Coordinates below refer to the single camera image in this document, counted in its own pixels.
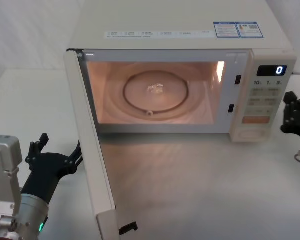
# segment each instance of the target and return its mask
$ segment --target display number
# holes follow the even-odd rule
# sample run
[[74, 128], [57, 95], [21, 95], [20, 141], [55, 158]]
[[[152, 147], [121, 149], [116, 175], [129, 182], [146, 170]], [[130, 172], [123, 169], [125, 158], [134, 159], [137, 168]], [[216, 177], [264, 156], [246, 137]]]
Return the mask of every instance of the display number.
[[280, 74], [282, 74], [283, 71], [284, 71], [284, 67], [283, 66], [278, 66], [275, 73], [277, 75], [280, 75]]

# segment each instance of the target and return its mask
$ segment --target label sticker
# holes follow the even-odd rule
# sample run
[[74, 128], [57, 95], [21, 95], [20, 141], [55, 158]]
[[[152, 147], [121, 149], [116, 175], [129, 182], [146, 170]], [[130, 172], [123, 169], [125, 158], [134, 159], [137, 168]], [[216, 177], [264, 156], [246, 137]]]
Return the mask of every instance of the label sticker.
[[235, 22], [215, 21], [214, 28], [218, 38], [240, 38]]
[[255, 21], [240, 21], [236, 22], [236, 27], [239, 31], [240, 38], [263, 38], [263, 34]]
[[106, 31], [105, 39], [209, 39], [215, 31]]

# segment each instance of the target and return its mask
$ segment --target digital display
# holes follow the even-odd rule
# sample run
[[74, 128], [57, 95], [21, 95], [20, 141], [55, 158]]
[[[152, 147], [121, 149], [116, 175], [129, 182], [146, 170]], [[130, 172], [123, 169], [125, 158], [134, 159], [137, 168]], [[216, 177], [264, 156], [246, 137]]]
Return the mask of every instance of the digital display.
[[283, 76], [286, 74], [287, 65], [260, 66], [257, 76]]

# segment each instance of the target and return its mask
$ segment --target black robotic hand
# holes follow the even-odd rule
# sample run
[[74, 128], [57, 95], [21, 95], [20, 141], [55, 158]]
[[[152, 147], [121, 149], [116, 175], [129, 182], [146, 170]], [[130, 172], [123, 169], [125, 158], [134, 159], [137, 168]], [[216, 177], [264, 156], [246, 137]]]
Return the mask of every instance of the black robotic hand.
[[300, 99], [294, 92], [290, 91], [284, 95], [286, 104], [281, 131], [285, 134], [296, 134], [300, 136]]

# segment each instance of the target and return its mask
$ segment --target microwave top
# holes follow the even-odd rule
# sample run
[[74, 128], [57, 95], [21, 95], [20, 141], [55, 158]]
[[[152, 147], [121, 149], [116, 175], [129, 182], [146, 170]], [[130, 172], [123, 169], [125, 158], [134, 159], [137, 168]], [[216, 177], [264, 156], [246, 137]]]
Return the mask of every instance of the microwave top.
[[293, 49], [266, 0], [86, 0], [69, 49]]

